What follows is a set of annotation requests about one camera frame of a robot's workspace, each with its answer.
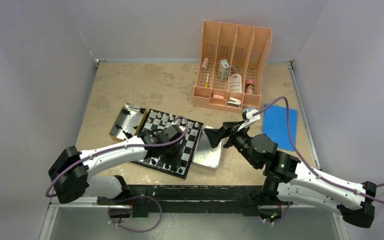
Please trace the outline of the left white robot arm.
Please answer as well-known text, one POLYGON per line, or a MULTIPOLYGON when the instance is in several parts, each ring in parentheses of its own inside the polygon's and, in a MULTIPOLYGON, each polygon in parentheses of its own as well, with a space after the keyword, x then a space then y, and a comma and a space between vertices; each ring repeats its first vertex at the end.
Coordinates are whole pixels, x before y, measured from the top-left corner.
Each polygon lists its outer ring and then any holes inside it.
POLYGON ((121 178, 100 177, 99 173, 151 157, 176 160, 187 133, 186 128, 172 124, 168 128, 141 132, 123 142, 97 149, 79 151, 75 146, 69 146, 48 170, 51 183, 45 196, 56 197, 61 204, 87 195, 101 196, 122 205, 128 201, 129 191, 123 187, 121 178))

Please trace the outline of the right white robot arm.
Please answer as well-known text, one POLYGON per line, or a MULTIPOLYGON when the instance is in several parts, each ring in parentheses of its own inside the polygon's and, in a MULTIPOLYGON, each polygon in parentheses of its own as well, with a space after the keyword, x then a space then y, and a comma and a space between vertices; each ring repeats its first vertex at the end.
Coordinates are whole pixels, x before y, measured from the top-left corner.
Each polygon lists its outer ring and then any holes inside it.
POLYGON ((266 134, 248 135, 240 122, 224 122, 218 129, 205 129, 209 145, 215 148, 226 139, 224 148, 235 147, 243 158, 265 176, 260 197, 263 204, 304 203, 330 210, 356 227, 370 228, 375 218, 373 182, 353 183, 323 173, 302 160, 278 150, 266 134))

